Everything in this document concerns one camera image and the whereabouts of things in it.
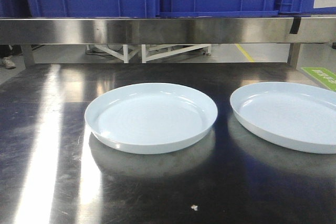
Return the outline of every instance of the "round tray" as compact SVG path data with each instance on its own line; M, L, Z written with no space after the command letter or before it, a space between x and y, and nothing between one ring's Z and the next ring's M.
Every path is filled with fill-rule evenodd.
M85 111L98 140L136 154L186 148L202 139L216 118L217 106L210 97L171 83L117 88L93 100Z
M309 85L260 82L233 92L237 120L274 144L311 153L336 153L336 93Z

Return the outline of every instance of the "green sign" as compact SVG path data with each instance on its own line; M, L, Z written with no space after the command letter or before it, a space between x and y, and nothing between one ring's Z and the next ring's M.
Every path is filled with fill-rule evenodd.
M317 79L324 86L332 91L336 91L336 74L326 68L301 68L306 73Z

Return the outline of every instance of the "debris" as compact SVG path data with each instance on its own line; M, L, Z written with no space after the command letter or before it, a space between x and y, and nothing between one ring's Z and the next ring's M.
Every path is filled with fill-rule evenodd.
M191 206L191 209L194 209L195 211L197 211L197 208L198 208L198 206L196 206L196 205Z

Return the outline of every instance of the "shoe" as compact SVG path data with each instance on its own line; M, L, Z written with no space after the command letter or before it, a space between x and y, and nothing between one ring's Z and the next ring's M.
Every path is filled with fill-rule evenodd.
M13 69L13 68L16 68L15 63L12 62L12 60L11 60L11 56L9 56L9 57L4 57L4 58L2 59L2 63L5 65L5 68L6 68L6 69Z

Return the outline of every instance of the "gray floor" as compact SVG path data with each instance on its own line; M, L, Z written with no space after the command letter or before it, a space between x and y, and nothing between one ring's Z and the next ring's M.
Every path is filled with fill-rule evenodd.
M243 50L236 44L214 44L210 56L203 55L202 50L190 51L181 55L170 56L153 60L149 63L204 63L204 62L287 62L289 44L240 44ZM36 63L123 63L113 56L89 55L84 45L49 45L34 50ZM12 58L16 68L7 70L0 67L0 83L16 76L25 69L23 56ZM139 56L131 59L131 63L140 63ZM301 67L325 67L336 72L336 50L328 44L303 44L297 69Z

